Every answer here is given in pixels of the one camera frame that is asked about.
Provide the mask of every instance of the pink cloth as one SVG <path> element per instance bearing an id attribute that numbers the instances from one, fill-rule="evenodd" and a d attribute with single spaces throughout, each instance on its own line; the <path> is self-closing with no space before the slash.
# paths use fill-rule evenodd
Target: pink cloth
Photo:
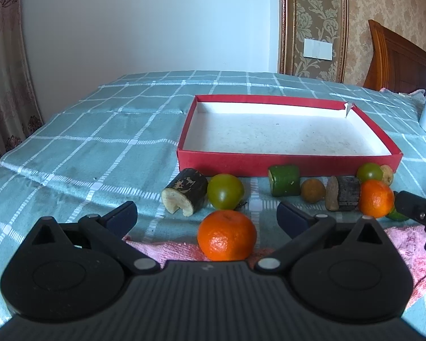
<path id="1" fill-rule="evenodd" d="M 412 306 L 426 294 L 426 232 L 423 225 L 388 228 L 385 230 L 398 249 L 414 278 L 414 291 L 407 304 Z"/>
<path id="2" fill-rule="evenodd" d="M 407 304 L 412 306 L 420 297 L 426 294 L 426 233 L 424 226 L 392 227 L 385 230 L 399 254 L 404 259 L 414 278 L 414 291 Z M 134 242 L 127 236 L 124 238 L 132 247 L 155 259 L 161 266 L 167 260 L 208 261 L 199 246 L 187 243 L 161 242 L 144 244 Z M 251 267 L 263 256 L 273 252 L 272 249 L 260 249 L 248 258 Z"/>

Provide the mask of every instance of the orange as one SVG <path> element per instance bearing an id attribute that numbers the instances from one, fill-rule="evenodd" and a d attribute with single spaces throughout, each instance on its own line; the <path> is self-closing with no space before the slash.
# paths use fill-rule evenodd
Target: orange
<path id="1" fill-rule="evenodd" d="M 394 193 L 382 181 L 367 180 L 361 184 L 358 208 L 365 215 L 381 218 L 394 206 Z"/>
<path id="2" fill-rule="evenodd" d="M 245 260 L 252 254 L 257 231 L 251 220 L 239 211 L 218 210 L 199 225 L 197 241 L 213 261 Z"/>

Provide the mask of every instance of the triangular hole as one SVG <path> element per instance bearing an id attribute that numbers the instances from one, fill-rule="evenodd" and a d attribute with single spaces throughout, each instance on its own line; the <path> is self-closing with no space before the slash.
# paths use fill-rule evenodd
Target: triangular hole
<path id="1" fill-rule="evenodd" d="M 361 230 L 360 236 L 358 236 L 357 241 L 359 242 L 368 242 L 370 244 L 381 245 L 382 241 L 380 240 L 377 232 L 370 223 L 366 223 Z"/>
<path id="2" fill-rule="evenodd" d="M 33 240 L 32 245 L 43 245 L 55 242 L 52 230 L 47 225 L 43 225 Z"/>

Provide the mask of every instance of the wooden headboard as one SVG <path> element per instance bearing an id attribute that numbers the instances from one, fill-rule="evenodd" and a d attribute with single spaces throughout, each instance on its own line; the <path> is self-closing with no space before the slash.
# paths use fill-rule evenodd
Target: wooden headboard
<path id="1" fill-rule="evenodd" d="M 410 93 L 426 90 L 426 52 L 374 20 L 369 20 L 374 55 L 364 87 Z"/>

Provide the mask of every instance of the cardboard box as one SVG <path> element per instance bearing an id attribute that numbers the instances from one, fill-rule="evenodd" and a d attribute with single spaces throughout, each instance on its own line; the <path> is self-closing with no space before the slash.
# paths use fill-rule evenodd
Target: cardboard box
<path id="1" fill-rule="evenodd" d="M 294 164 L 301 176 L 355 175 L 367 162 L 399 166 L 402 152 L 356 105 L 267 95 L 196 95 L 177 148 L 180 170 L 263 177 Z"/>

